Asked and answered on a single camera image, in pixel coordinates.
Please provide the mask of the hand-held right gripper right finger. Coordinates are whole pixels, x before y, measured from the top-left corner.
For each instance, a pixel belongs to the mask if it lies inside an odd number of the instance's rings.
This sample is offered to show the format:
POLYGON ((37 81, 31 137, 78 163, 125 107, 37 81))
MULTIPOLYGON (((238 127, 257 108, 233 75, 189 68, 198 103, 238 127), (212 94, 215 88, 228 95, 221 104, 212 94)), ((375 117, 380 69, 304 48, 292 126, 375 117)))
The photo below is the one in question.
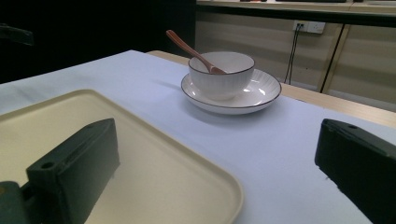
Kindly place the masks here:
POLYGON ((315 164, 374 224, 396 224, 396 146, 358 126, 324 119, 315 164))

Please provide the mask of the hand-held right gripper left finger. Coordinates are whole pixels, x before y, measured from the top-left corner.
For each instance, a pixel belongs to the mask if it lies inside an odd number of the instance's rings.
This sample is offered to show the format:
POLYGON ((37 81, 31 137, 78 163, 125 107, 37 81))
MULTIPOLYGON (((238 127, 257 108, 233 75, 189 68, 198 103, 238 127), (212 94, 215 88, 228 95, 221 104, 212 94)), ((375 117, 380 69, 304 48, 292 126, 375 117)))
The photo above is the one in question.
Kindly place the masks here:
POLYGON ((42 224, 84 224, 120 166, 114 119, 88 124, 30 165, 42 224))

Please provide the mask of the white plate with dark rim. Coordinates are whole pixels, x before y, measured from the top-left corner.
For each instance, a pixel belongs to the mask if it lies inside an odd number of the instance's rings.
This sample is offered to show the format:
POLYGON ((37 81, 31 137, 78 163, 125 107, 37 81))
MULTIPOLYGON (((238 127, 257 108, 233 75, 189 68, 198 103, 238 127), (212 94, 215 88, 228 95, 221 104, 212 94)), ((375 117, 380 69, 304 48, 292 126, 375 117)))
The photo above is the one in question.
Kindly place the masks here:
POLYGON ((260 111, 273 103, 282 92, 279 81, 259 69, 254 70, 244 90, 229 100, 216 101, 206 98, 192 84, 190 75, 183 77, 181 89, 193 105, 222 115, 244 115, 260 111))

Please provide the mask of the white ribbed bowl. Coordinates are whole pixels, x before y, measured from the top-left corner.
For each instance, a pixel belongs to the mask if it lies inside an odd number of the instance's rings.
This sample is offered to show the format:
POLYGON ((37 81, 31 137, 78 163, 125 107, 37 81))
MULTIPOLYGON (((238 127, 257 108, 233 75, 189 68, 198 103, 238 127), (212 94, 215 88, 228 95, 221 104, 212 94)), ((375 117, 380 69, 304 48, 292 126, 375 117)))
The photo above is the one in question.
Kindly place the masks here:
POLYGON ((250 56, 232 51, 214 51, 203 53, 203 57, 224 71, 224 74, 209 73, 197 58, 189 60, 191 82, 205 97, 232 99, 248 86, 255 68, 255 61, 250 56))

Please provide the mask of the brown wooden spoon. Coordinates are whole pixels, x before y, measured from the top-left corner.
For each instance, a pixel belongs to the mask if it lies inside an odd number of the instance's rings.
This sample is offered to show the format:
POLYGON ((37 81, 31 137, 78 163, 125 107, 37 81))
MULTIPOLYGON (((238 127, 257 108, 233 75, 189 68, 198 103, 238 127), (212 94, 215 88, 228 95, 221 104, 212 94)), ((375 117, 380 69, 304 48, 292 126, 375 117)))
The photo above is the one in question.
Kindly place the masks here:
POLYGON ((225 74, 225 71, 217 68, 214 64, 210 63, 207 59, 205 59, 200 53, 198 53, 195 49, 190 47, 187 43, 185 43, 173 30, 167 30, 165 32, 167 37, 171 39, 178 47, 189 53, 192 57, 197 58, 207 69, 209 74, 225 74))

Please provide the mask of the cream plastic tray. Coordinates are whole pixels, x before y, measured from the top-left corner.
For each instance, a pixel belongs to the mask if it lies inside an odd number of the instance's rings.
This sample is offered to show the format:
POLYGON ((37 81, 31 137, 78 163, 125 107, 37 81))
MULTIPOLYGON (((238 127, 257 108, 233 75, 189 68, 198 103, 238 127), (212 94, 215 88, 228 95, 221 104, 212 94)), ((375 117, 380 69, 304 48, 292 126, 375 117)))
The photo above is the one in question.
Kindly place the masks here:
POLYGON ((233 224, 240 183, 216 164, 91 91, 72 91, 0 115, 0 181, 97 120, 116 121, 120 167, 85 224, 233 224))

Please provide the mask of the light blue table cloth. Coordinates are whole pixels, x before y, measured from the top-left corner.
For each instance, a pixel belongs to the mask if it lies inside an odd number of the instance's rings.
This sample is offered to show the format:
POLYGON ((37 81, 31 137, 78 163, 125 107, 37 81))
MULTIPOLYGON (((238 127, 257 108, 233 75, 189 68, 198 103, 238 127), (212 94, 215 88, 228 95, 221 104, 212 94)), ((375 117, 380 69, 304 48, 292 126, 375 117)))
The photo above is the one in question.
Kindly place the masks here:
POLYGON ((233 224, 370 224, 315 165, 320 124, 338 119, 396 145, 396 113, 290 87, 262 111, 217 115, 184 96, 187 72, 166 53, 130 50, 0 84, 0 115, 95 91, 232 175, 244 193, 233 224))

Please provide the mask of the white wall socket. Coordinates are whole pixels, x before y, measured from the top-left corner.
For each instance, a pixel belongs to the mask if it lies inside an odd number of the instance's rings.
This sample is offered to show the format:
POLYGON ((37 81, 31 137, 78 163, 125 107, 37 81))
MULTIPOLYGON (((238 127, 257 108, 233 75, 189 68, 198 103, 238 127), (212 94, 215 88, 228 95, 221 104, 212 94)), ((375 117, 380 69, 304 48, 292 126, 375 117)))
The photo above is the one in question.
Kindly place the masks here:
POLYGON ((293 31, 300 31, 309 34, 322 34, 325 28, 325 22, 319 21, 295 21, 292 27, 293 31))

